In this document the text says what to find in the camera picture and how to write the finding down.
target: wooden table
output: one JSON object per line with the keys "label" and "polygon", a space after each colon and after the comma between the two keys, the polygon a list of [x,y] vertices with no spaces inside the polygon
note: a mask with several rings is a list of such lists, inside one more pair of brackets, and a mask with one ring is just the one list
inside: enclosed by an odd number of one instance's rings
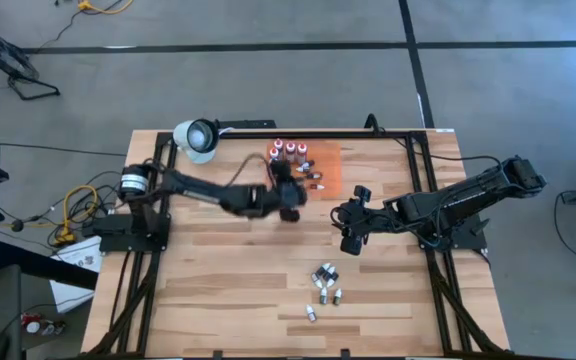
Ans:
{"label": "wooden table", "polygon": [[[156,134],[135,131],[126,164],[151,157]],[[428,130],[428,138],[431,154],[460,156],[455,133]],[[225,183],[246,155],[263,152],[268,141],[222,140],[209,164],[193,165],[182,153],[176,168]],[[281,223],[277,214],[248,221],[214,205],[171,198],[172,232],[161,260],[147,356],[212,356],[216,349],[224,356],[339,356],[342,348],[353,356],[442,354],[426,259],[416,238],[371,235],[355,257],[339,250],[340,233],[330,225],[330,210],[347,201],[357,184],[372,191],[374,208],[412,192],[405,149],[387,139],[330,141],[342,149],[342,193],[335,200],[308,202],[297,224]],[[434,159],[433,166],[439,187],[465,178],[461,162]],[[263,176],[262,166],[251,162],[237,182],[259,182]],[[471,251],[453,254],[464,305],[489,337],[507,348],[488,265]],[[104,259],[82,351],[108,330],[123,258],[116,253]],[[325,262],[340,275],[333,287],[343,289],[339,307],[319,305],[310,279]],[[306,304],[315,308],[316,323],[308,321]],[[458,348],[454,314],[447,303],[446,309]],[[136,346],[140,314],[138,309],[129,350]]]}

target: gray floor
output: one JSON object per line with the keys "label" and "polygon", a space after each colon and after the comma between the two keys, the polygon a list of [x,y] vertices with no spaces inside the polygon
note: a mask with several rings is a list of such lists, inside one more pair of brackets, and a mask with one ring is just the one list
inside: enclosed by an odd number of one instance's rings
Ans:
{"label": "gray floor", "polygon": [[[576,1],[409,0],[418,41],[576,40]],[[72,3],[0,0],[0,34],[39,46],[67,24]],[[404,40],[395,0],[136,0],[117,16],[79,16],[54,46]],[[455,128],[464,155],[529,158],[550,185],[485,212],[504,321],[514,350],[576,357],[576,258],[553,228],[555,195],[576,188],[576,49],[420,52],[437,127]],[[374,112],[386,127],[419,127],[405,50],[219,54],[39,55],[63,96],[21,102],[0,90],[2,141],[124,152],[133,129],[197,118],[273,118],[281,127],[354,127]],[[0,73],[0,84],[5,78]],[[4,148],[2,206],[27,215],[121,158]],[[467,163],[476,174],[486,163]],[[114,184],[116,178],[98,184]],[[576,207],[560,214],[576,248]],[[45,232],[24,231],[43,240]],[[19,243],[45,253],[32,244]],[[26,305],[50,301],[25,279]],[[31,359],[78,352],[88,308]]]}

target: orange tray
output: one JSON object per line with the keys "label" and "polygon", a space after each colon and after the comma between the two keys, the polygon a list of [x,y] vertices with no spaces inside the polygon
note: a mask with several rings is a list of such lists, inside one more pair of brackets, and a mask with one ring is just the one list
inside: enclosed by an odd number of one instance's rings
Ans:
{"label": "orange tray", "polygon": [[[282,139],[284,146],[288,140]],[[337,199],[341,194],[341,145],[335,141],[330,140],[290,140],[295,144],[304,143],[308,146],[308,153],[306,158],[308,161],[314,160],[315,165],[311,171],[318,171],[323,174],[321,180],[312,179],[306,180],[306,188],[310,184],[321,184],[324,186],[322,190],[308,190],[309,200],[328,200]],[[270,149],[274,146],[274,140],[269,142],[266,146],[266,158],[270,160]],[[300,164],[292,163],[290,168],[292,176],[304,177],[305,173],[297,171]]]}

